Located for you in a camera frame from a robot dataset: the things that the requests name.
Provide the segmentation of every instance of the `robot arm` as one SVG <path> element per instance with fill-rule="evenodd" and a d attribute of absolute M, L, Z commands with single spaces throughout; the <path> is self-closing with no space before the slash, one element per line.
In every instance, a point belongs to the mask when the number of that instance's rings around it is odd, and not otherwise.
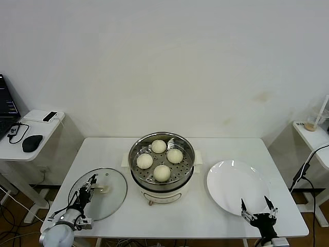
<path fill-rule="evenodd" d="M 66 209 L 53 227 L 45 229 L 41 234 L 39 243 L 44 247 L 71 247 L 74 241 L 73 231 L 81 229 L 92 229 L 93 220 L 86 218 L 84 208 L 90 202 L 94 194 L 93 185 L 96 184 L 96 174 L 79 188 L 79 195 L 72 205 L 69 205 L 55 212 L 48 221 L 52 221 L 54 216 Z"/>
<path fill-rule="evenodd" d="M 280 246 L 289 247 L 289 243 L 285 238 L 279 238 L 273 226 L 277 222 L 278 208 L 273 206 L 272 202 L 265 197 L 270 213 L 251 214 L 247 211 L 247 207 L 241 199 L 241 216 L 252 226 L 257 227 L 261 233 L 262 238 L 255 244 L 259 246 Z"/>

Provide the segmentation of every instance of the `floor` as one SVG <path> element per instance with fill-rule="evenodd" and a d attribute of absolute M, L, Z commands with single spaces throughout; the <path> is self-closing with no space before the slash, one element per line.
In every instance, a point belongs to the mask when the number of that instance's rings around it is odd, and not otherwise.
<path fill-rule="evenodd" d="M 57 190 L 51 189 L 46 197 L 48 200 L 53 200 L 57 194 Z M 27 207 L 32 206 L 32 202 L 22 193 L 18 193 L 14 196 L 19 202 L 23 203 Z M 296 201 L 296 203 L 306 203 L 306 200 L 302 193 L 293 193 L 293 197 Z M 8 199 L 5 203 L 5 206 L 9 208 L 9 210 L 14 214 L 15 217 L 15 224 L 19 225 L 21 220 L 24 218 L 26 211 L 18 205 L 16 202 L 14 202 L 12 199 Z M 329 219 L 329 201 L 325 202 L 321 205 L 321 209 L 324 213 L 324 215 Z M 12 221 L 11 215 L 5 210 L 4 214 L 6 218 L 9 221 Z M 47 210 L 40 210 L 38 213 L 38 216 L 40 218 L 44 218 L 47 214 Z M 9 238 L 14 237 L 14 234 L 9 234 L 8 236 L 5 236 L 6 231 L 12 231 L 16 232 L 17 227 L 14 227 L 12 229 L 12 226 L 5 221 L 4 217 L 2 216 L 0 212 L 0 246 L 1 247 L 7 247 L 7 246 L 20 246 L 19 239 L 16 238 L 15 243 L 13 245 L 13 240 L 9 240 L 8 242 L 3 243 L 4 241 L 8 240 Z M 306 213 L 303 214 L 303 218 L 309 228 L 309 235 L 304 238 L 289 238 L 288 241 L 290 243 L 291 247 L 312 247 L 313 246 L 313 239 L 312 239 L 312 221 L 313 221 L 313 214 Z M 20 227 L 18 232 L 20 235 L 26 234 L 26 233 L 32 233 L 30 235 L 26 235 L 24 237 L 21 237 L 21 246 L 23 247 L 34 247 L 38 246 L 39 242 L 39 230 L 42 223 L 40 221 L 36 221 L 35 224 L 28 226 L 28 227 Z M 87 239 L 88 242 L 92 243 L 94 246 L 96 244 L 96 239 Z M 117 245 L 117 239 L 104 239 L 102 241 L 102 246 L 106 247 L 115 247 Z M 144 239 L 137 240 L 140 244 L 145 245 Z M 249 239 L 248 243 L 249 246 L 253 246 L 253 243 L 255 242 L 254 239 Z M 172 247 L 172 246 L 184 246 L 185 240 L 177 240 L 175 245 L 175 240 L 161 240 L 161 239 L 149 239 L 147 240 L 148 246 L 156 246 L 157 243 L 160 243 L 161 246 L 165 247 Z M 329 228 L 321 228 L 319 224 L 316 221 L 316 247 L 327 247 L 329 246 Z M 137 243 L 132 243 L 131 247 L 134 246 L 140 246 Z M 236 239 L 236 240 L 187 240 L 186 246 L 190 247 L 243 247 L 242 240 Z"/>

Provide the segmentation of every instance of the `straw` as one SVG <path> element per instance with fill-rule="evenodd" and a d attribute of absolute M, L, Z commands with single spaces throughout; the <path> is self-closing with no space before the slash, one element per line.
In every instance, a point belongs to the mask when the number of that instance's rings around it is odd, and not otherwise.
<path fill-rule="evenodd" d="M 319 122 L 319 120 L 320 120 L 320 117 L 322 116 L 322 113 L 323 113 L 323 111 L 324 111 L 325 106 L 327 105 L 328 100 L 329 100 L 329 94 L 327 94 L 326 97 L 325 97 L 325 100 L 324 100 L 324 102 L 323 102 L 323 104 L 322 104 L 322 107 L 321 107 L 321 109 L 320 109 L 319 115 L 318 115 L 318 117 L 317 117 L 317 120 L 316 120 L 315 123 L 314 123 L 314 126 L 313 126 L 314 129 L 315 129 L 315 128 L 317 127 L 317 125 L 318 125 L 318 122 Z"/>

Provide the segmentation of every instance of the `white table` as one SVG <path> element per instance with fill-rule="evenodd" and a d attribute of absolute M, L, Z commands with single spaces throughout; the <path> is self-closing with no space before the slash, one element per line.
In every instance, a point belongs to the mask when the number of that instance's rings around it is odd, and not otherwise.
<path fill-rule="evenodd" d="M 148 205 L 140 195 L 129 173 L 124 173 L 128 191 L 122 206 L 110 217 L 95 222 L 92 230 L 75 231 L 76 237 L 101 238 L 184 238 L 224 239 L 258 238 L 257 228 L 242 217 L 221 209 L 210 197 L 206 174 L 218 161 L 236 159 L 252 165 L 267 179 L 270 199 L 279 208 L 275 230 L 279 236 L 308 235 L 308 228 L 297 209 L 280 173 L 259 138 L 189 138 L 195 150 L 200 150 L 203 165 L 193 174 L 188 193 L 170 204 Z M 75 181 L 83 174 L 111 167 L 123 172 L 121 160 L 135 138 L 87 138 L 84 140 L 47 217 L 67 205 L 67 196 Z M 53 223 L 45 221 L 44 229 Z"/>
<path fill-rule="evenodd" d="M 28 198 L 30 198 L 35 205 L 32 206 L 31 211 L 36 213 L 39 209 L 48 209 L 49 205 L 44 199 L 48 193 L 48 189 L 43 189 L 40 194 L 38 194 L 34 189 L 32 189 L 26 182 L 24 177 L 22 177 L 14 168 L 15 162 L 28 162 L 32 161 L 37 157 L 42 148 L 45 146 L 55 129 L 58 127 L 60 122 L 64 119 L 65 114 L 63 112 L 58 112 L 57 119 L 54 119 L 50 123 L 36 122 L 25 120 L 24 117 L 20 120 L 23 124 L 29 125 L 30 128 L 25 134 L 23 140 L 31 135 L 43 135 L 43 139 L 40 142 L 38 148 L 30 153 L 23 152 L 22 141 L 17 144 L 10 144 L 8 138 L 5 136 L 0 140 L 0 173 L 13 185 L 17 187 L 22 193 L 24 193 Z M 12 142 L 17 141 L 24 131 L 25 126 L 21 126 L 17 136 L 12 139 Z M 33 214 L 28 213 L 24 222 L 31 223 L 33 221 Z"/>
<path fill-rule="evenodd" d="M 324 129 L 318 126 L 314 132 L 308 131 L 304 128 L 304 122 L 305 121 L 302 120 L 296 120 L 293 123 L 293 127 L 297 130 L 311 150 L 315 150 L 320 146 L 329 143 L 329 135 Z M 329 148 L 319 150 L 315 154 L 315 157 L 319 160 L 324 169 L 329 170 Z M 311 193 L 306 192 L 304 193 L 304 196 L 307 199 L 307 204 L 300 204 L 298 205 L 298 208 L 302 213 L 312 213 L 314 210 L 313 196 Z M 319 206 L 328 199 L 329 189 L 325 189 L 316 196 L 315 216 L 322 227 L 329 227 L 329 224 Z"/>

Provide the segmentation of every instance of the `computer mouse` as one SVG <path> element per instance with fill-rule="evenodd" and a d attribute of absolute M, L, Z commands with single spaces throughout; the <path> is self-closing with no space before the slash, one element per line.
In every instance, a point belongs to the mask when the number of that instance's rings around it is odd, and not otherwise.
<path fill-rule="evenodd" d="M 27 138 L 22 143 L 23 151 L 26 153 L 33 152 L 38 148 L 40 142 L 42 141 L 42 135 L 32 135 Z"/>

